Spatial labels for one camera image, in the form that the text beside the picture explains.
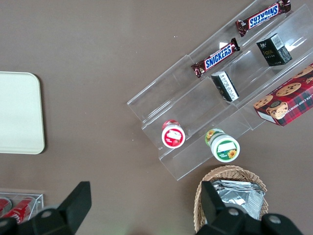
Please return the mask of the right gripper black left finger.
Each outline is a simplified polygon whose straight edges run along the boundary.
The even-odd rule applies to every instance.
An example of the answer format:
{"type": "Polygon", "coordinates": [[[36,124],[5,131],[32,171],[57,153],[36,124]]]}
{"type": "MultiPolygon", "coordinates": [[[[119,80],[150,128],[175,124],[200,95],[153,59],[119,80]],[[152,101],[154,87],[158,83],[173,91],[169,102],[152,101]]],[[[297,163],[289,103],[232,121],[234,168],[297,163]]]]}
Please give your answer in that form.
{"type": "Polygon", "coordinates": [[[91,205],[90,182],[80,182],[56,209],[46,209],[31,220],[33,234],[74,235],[91,205]]]}

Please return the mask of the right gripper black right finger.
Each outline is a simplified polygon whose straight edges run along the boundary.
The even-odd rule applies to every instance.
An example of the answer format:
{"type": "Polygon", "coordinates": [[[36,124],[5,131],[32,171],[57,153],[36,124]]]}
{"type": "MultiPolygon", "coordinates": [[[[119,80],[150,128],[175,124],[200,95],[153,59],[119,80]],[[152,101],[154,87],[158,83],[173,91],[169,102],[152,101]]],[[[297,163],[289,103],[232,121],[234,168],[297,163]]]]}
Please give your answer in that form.
{"type": "Polygon", "coordinates": [[[207,220],[198,235],[244,235],[246,214],[227,207],[209,181],[201,183],[201,205],[207,220]]]}

